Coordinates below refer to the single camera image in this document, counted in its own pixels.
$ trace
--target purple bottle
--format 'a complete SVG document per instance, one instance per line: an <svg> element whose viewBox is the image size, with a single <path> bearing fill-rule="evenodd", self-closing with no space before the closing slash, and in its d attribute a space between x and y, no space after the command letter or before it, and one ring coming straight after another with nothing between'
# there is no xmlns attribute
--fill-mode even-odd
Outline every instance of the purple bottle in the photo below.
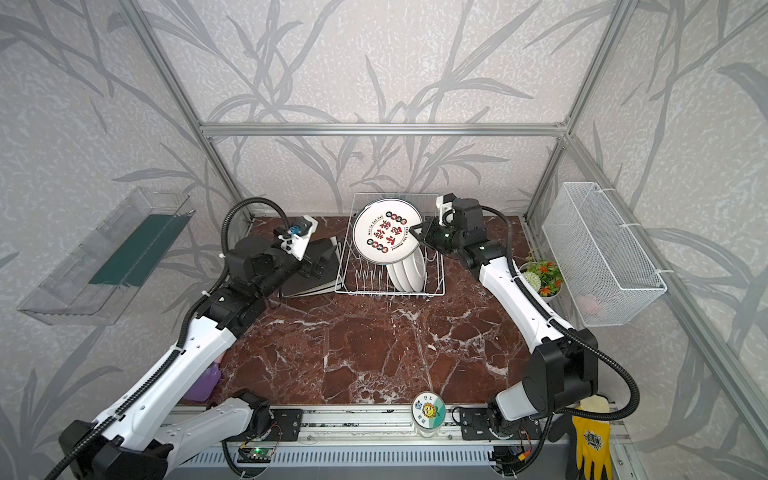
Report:
<svg viewBox="0 0 768 480"><path fill-rule="evenodd" d="M208 368L203 371L200 378L192 384L187 393L182 397L184 400L190 402L205 402L210 397L210 393L213 392L214 387L221 379L221 370L219 370L219 363L224 357L222 353L219 355Z"/></svg>

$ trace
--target clear plastic tray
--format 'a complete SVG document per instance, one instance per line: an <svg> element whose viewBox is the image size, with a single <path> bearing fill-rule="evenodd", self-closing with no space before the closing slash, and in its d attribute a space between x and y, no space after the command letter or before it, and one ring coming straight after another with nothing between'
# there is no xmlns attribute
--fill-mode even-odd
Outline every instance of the clear plastic tray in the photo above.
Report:
<svg viewBox="0 0 768 480"><path fill-rule="evenodd" d="M50 325L114 324L194 214L188 200L135 189L18 309Z"/></svg>

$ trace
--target wire dish rack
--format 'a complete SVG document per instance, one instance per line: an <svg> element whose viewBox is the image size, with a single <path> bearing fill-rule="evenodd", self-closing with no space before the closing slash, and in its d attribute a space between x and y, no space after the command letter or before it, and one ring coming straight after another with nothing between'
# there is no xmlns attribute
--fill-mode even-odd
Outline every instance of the wire dish rack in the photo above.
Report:
<svg viewBox="0 0 768 480"><path fill-rule="evenodd" d="M586 326L623 325L667 285L593 182L564 182L542 230Z"/></svg>
<svg viewBox="0 0 768 480"><path fill-rule="evenodd" d="M437 214L435 200L437 194L379 194L356 193L349 212L349 222L346 226L346 236L341 251L339 275L336 278L336 293L347 295L403 295L403 296L433 296L445 295L445 267L442 255L423 245L419 248L424 255L426 265L426 284L423 292L400 292L392 282L385 265L370 263L360 256L352 244L352 226L357 214L368 204L382 198L399 198L409 202L421 213L422 218L434 217Z"/></svg>

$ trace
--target sticker on lid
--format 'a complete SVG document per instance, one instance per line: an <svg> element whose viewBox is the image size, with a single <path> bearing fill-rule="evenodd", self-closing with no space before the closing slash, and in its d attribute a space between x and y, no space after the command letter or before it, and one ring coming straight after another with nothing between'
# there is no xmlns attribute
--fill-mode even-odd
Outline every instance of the sticker on lid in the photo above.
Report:
<svg viewBox="0 0 768 480"><path fill-rule="evenodd" d="M445 420L445 403L434 392L421 392L413 401L413 419L423 429L436 429Z"/></svg>

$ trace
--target leaf pattern wall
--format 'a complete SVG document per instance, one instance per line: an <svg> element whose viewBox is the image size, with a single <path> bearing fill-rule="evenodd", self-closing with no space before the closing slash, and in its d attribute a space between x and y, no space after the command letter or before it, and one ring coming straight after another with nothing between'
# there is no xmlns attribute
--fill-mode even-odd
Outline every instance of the leaf pattern wall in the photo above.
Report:
<svg viewBox="0 0 768 480"><path fill-rule="evenodd" d="M348 213L359 191L453 192L520 213L554 145L547 137L432 137L429 144L423 137L217 140L243 191L280 198L296 214Z"/></svg>
<svg viewBox="0 0 768 480"><path fill-rule="evenodd" d="M232 200L117 7L0 4L0 472L42 478L58 433L93 418L172 343L220 272ZM186 191L197 213L114 326L47 326L16 310L136 186Z"/></svg>
<svg viewBox="0 0 768 480"><path fill-rule="evenodd" d="M204 121L554 122L614 1L141 4Z"/></svg>
<svg viewBox="0 0 768 480"><path fill-rule="evenodd" d="M768 3L658 6L633 14L576 133L768 394ZM626 423L652 477L768 478L664 301L596 333L642 376Z"/></svg>

